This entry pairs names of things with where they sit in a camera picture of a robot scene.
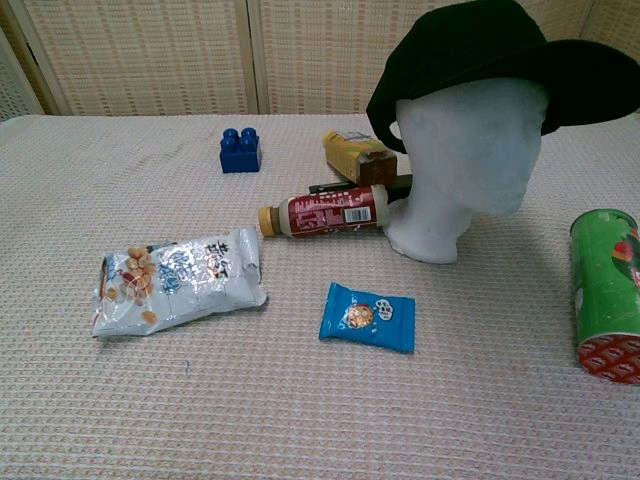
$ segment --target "red bottle label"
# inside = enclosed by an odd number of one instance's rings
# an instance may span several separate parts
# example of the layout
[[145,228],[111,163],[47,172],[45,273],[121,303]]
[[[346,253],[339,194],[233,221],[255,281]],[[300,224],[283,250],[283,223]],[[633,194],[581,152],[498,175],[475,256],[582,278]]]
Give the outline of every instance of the red bottle label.
[[376,224],[371,187],[305,195],[289,202],[289,225],[294,237]]

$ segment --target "plastic bottle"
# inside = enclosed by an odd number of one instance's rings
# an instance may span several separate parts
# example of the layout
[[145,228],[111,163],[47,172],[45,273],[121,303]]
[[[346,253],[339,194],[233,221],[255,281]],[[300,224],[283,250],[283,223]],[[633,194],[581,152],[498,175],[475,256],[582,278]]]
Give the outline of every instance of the plastic bottle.
[[389,219],[382,185],[291,197],[258,214],[265,237],[308,237],[344,228],[382,227]]

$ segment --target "lego stud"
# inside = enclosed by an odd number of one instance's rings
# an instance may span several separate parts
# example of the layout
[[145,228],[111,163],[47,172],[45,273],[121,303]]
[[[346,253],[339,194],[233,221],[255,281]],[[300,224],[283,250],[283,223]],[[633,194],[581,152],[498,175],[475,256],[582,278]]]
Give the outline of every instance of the lego stud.
[[222,137],[223,138],[238,138],[238,131],[235,128],[227,128],[223,133],[222,133]]
[[232,137],[224,137],[220,142],[220,148],[224,153],[233,153],[236,151],[236,140]]
[[244,130],[242,130],[242,136],[256,138],[256,131],[251,127],[247,127]]
[[242,136],[240,138],[240,151],[251,153],[256,151],[256,139]]

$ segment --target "foam mannequin head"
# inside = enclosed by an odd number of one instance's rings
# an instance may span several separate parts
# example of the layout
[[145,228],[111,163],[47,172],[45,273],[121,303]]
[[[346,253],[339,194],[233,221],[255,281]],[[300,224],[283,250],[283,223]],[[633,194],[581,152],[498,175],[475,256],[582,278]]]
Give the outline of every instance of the foam mannequin head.
[[385,233],[393,248],[416,260],[454,262],[473,212],[516,212],[540,153],[548,100],[544,87],[519,78],[399,100],[413,184],[407,199],[391,205]]

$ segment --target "blue snack packet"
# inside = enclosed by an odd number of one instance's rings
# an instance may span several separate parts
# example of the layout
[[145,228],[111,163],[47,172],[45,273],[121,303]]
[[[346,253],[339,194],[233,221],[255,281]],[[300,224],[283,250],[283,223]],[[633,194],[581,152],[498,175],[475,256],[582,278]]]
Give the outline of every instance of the blue snack packet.
[[408,297],[382,297],[332,283],[320,338],[353,342],[413,353],[416,302]]

